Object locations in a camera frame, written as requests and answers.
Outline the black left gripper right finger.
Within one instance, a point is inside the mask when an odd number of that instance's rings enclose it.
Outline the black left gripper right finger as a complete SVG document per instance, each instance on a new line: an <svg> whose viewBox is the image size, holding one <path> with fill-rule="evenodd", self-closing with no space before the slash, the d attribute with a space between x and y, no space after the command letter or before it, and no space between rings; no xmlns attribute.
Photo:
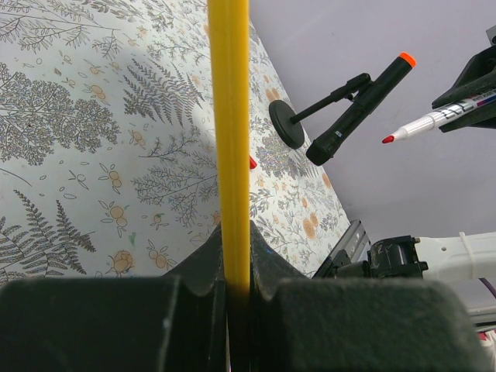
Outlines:
<svg viewBox="0 0 496 372"><path fill-rule="evenodd" d="M461 300L423 279L310 279L250 228L255 371L483 371Z"/></svg>

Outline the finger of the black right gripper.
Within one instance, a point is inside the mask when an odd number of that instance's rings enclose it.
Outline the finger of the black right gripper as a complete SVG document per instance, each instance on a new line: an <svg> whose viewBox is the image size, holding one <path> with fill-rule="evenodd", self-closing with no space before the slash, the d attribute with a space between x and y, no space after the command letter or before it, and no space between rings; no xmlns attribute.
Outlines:
<svg viewBox="0 0 496 372"><path fill-rule="evenodd" d="M483 50L469 59L453 86L432 102L437 109L495 87L495 50Z"/></svg>
<svg viewBox="0 0 496 372"><path fill-rule="evenodd" d="M472 112L439 127L443 133L452 132L454 130L463 128L482 128L482 129L495 129L496 128L496 103L492 102L487 105L477 108Z"/></svg>

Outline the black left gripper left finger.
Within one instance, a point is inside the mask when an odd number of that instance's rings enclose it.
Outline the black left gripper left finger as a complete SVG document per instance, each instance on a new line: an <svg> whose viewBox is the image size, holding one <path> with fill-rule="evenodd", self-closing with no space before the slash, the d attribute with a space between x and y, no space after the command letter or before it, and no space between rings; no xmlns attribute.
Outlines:
<svg viewBox="0 0 496 372"><path fill-rule="evenodd" d="M3 371L224 371L222 230L160 277L1 290Z"/></svg>

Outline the red whiteboard marker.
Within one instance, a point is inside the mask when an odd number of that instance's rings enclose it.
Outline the red whiteboard marker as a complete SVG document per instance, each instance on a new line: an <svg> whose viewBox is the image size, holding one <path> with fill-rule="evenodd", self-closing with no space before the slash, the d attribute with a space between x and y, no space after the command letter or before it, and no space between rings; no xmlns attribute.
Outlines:
<svg viewBox="0 0 496 372"><path fill-rule="evenodd" d="M425 114L409 124L401 126L395 132L385 137L382 140L382 143L393 143L398 140L406 140L419 133L439 128L440 126L454 122L471 112L478 112L481 108L484 108L493 102L495 102L494 88L458 102L449 103Z"/></svg>

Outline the yellow framed whiteboard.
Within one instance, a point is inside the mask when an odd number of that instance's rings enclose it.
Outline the yellow framed whiteboard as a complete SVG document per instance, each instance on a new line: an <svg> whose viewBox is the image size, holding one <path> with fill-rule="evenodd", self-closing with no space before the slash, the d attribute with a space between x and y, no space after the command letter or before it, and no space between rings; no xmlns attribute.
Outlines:
<svg viewBox="0 0 496 372"><path fill-rule="evenodd" d="M228 288L250 289L248 1L208 2L222 248Z"/></svg>

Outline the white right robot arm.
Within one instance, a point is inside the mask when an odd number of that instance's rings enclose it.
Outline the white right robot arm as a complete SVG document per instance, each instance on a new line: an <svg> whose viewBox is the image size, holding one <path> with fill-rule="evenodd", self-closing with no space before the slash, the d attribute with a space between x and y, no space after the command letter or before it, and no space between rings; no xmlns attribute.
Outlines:
<svg viewBox="0 0 496 372"><path fill-rule="evenodd" d="M495 128L495 47L469 59L431 112L399 127L384 143L409 140L432 129ZM493 277L495 234L450 238L399 236L377 241L367 253L370 277L423 277L444 282Z"/></svg>

